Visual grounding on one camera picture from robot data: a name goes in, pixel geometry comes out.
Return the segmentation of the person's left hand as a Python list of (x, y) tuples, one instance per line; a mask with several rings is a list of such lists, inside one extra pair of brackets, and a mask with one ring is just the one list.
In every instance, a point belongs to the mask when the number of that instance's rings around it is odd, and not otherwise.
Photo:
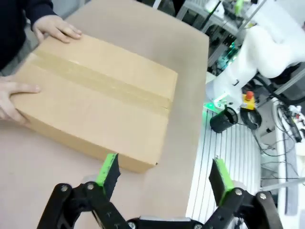
[(79, 40), (82, 32), (56, 15), (48, 15), (38, 19), (32, 26), (39, 43), (45, 39), (45, 34), (61, 41), (70, 43), (71, 39)]

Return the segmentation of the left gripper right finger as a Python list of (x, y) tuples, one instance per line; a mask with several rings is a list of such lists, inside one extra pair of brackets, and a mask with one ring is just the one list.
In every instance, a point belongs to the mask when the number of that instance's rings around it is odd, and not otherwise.
[(283, 228), (272, 195), (268, 191), (251, 195), (235, 187), (222, 159), (213, 159), (209, 181), (217, 209), (204, 229), (225, 229), (234, 218), (243, 219), (249, 229)]

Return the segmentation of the person's right hand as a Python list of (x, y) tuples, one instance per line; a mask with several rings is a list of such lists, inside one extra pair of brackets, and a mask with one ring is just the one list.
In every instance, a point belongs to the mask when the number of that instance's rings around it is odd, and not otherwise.
[(37, 85), (20, 83), (14, 80), (15, 75), (0, 77), (0, 119), (24, 125), (27, 123), (27, 119), (17, 111), (10, 97), (13, 94), (20, 93), (36, 94), (41, 89)]

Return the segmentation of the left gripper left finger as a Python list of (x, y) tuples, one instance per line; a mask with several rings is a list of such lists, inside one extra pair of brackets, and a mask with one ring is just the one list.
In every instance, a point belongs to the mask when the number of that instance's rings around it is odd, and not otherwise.
[(48, 200), (39, 229), (72, 229), (81, 213), (91, 212), (102, 229), (127, 229), (128, 222), (110, 202), (120, 176), (118, 154), (108, 154), (95, 181), (72, 187), (57, 184)]

